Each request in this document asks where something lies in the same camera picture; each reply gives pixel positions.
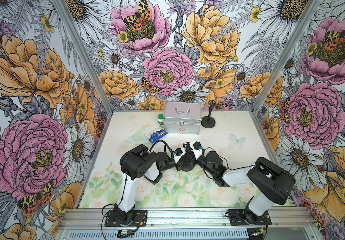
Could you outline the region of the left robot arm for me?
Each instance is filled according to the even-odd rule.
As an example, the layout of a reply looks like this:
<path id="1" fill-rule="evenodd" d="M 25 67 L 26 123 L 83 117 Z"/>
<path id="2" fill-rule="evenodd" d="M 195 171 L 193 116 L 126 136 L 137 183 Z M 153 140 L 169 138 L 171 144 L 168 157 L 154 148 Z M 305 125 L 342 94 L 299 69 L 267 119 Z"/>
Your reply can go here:
<path id="1" fill-rule="evenodd" d="M 139 145 L 125 153 L 120 159 L 122 186 L 119 198 L 114 204 L 114 219 L 119 224 L 129 225 L 135 208 L 135 194 L 138 182 L 146 178 L 156 184 L 162 172 L 177 166 L 173 156 L 165 152 L 152 152 L 145 145 Z"/>

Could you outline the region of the black stand pole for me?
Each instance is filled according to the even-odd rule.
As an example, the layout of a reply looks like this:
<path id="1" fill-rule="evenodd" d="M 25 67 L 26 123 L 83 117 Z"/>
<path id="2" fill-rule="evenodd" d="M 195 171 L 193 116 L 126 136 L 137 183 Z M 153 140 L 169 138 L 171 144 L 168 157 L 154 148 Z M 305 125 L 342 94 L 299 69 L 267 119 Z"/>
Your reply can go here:
<path id="1" fill-rule="evenodd" d="M 192 157 L 192 148 L 191 148 L 191 143 L 189 142 L 185 142 L 183 144 L 184 150 L 185 150 L 185 154 L 183 155 L 184 158 L 190 160 Z"/>

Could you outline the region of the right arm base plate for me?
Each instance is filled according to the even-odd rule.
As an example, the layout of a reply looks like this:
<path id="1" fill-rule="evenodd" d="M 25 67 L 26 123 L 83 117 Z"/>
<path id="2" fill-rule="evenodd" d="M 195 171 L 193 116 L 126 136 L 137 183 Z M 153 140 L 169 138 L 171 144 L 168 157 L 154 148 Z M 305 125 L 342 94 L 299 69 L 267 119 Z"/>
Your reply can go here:
<path id="1" fill-rule="evenodd" d="M 270 226 L 272 224 L 268 211 L 257 216 L 248 209 L 229 209 L 225 212 L 231 226 Z"/>

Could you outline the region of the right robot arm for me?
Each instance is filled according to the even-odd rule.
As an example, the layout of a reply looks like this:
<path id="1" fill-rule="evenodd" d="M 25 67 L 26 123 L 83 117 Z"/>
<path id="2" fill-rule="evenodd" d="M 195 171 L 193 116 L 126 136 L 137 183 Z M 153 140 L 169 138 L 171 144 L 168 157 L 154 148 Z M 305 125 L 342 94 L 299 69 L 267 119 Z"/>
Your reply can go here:
<path id="1" fill-rule="evenodd" d="M 253 184 L 259 189 L 259 194 L 249 200 L 240 217 L 228 212 L 229 217 L 247 225 L 258 225 L 273 205 L 284 205 L 295 185 L 295 177 L 291 173 L 264 157 L 259 157 L 251 166 L 230 169 L 223 165 L 223 159 L 216 151 L 205 155 L 204 149 L 199 148 L 194 150 L 194 156 L 195 163 L 205 173 L 211 174 L 212 180 L 219 187 Z"/>

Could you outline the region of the black round stand base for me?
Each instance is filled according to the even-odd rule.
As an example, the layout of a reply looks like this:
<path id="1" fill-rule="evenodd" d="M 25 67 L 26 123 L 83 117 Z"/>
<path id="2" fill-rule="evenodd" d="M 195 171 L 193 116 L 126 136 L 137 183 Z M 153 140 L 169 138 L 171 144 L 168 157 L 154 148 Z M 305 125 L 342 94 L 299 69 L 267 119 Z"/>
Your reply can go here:
<path id="1" fill-rule="evenodd" d="M 216 125 L 216 121 L 213 117 L 205 116 L 201 120 L 201 125 L 204 128 L 211 129 Z"/>

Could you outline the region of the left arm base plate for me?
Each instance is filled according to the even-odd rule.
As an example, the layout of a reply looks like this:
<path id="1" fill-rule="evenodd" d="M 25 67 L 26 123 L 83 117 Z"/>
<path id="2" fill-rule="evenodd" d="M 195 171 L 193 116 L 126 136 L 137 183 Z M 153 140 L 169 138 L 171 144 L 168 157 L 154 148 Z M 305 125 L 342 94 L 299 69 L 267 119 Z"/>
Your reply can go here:
<path id="1" fill-rule="evenodd" d="M 144 227 L 147 221 L 147 210 L 110 210 L 105 217 L 105 227 Z"/>

